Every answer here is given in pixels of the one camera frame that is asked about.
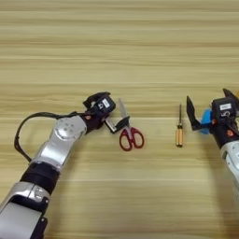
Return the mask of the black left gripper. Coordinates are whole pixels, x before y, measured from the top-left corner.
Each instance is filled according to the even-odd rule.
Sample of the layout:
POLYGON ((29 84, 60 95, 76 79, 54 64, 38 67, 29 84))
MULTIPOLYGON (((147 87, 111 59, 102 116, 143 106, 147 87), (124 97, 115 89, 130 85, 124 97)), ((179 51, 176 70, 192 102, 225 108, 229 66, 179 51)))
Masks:
MULTIPOLYGON (((103 97, 108 96, 108 91, 101 91, 97 92, 96 94, 93 94, 89 96, 84 102, 83 105, 87 108, 93 107, 99 100, 101 100, 103 97)), ((129 124, 130 117, 125 117, 122 120, 118 122, 118 124, 114 124, 111 119, 109 118, 109 113, 103 113, 101 111, 86 111, 82 115, 82 119, 84 120, 86 126, 87 126, 87 133, 94 130, 100 129, 104 124, 107 126, 109 131, 111 133, 115 133, 122 128, 126 127, 129 124)))

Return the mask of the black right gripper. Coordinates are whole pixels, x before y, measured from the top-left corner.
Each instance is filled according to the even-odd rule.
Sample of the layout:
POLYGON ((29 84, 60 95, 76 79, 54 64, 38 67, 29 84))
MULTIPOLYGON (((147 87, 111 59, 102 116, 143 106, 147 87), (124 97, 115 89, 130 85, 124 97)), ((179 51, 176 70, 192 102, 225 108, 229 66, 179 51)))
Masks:
MULTIPOLYGON (((239 103, 239 99, 228 89, 223 89, 226 97, 231 97, 239 103)), ((195 108, 189 97, 187 97, 187 114, 193 131, 201 129, 201 123, 195 117, 195 108)), ((239 140, 239 128, 235 118, 223 118, 222 120, 212 118, 210 133, 214 136, 219 148, 225 144, 239 140)))

